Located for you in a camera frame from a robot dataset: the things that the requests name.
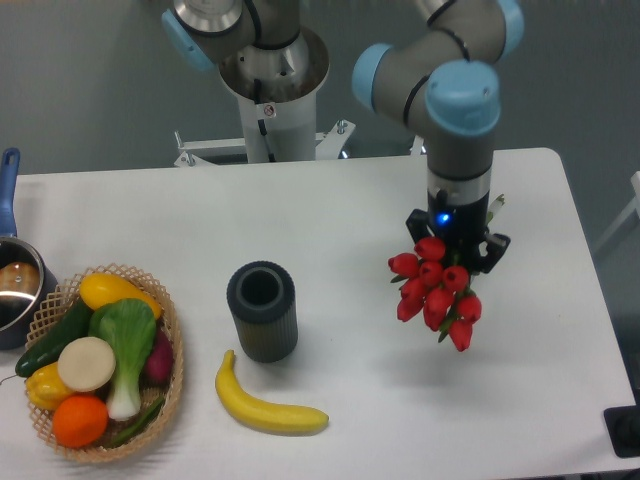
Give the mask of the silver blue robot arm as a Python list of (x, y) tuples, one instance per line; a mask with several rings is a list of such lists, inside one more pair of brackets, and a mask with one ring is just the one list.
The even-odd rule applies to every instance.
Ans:
[[(426, 34), (401, 49), (368, 47), (351, 88), (424, 143), (428, 207), (407, 219), (411, 237), (438, 237), (472, 273), (487, 273), (510, 243), (487, 217), (501, 114), (494, 65), (521, 41), (523, 14), (515, 1), (426, 1), (423, 9)], [(298, 2), (174, 1), (161, 22), (187, 63), (217, 70), (235, 95), (250, 162), (319, 157), (316, 94), (329, 54), (301, 23)]]

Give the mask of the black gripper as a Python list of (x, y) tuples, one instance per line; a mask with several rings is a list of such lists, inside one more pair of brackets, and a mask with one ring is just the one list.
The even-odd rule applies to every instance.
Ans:
[[(409, 214), (405, 225), (413, 243), (432, 237), (434, 233), (445, 243), (447, 266), (456, 263), (472, 273), (488, 274), (511, 244), (507, 235), (486, 232), (489, 194), (465, 205), (450, 205), (445, 197), (445, 194), (434, 196), (428, 192), (428, 212), (414, 209)], [(483, 241), (485, 254), (481, 256), (479, 245)]]

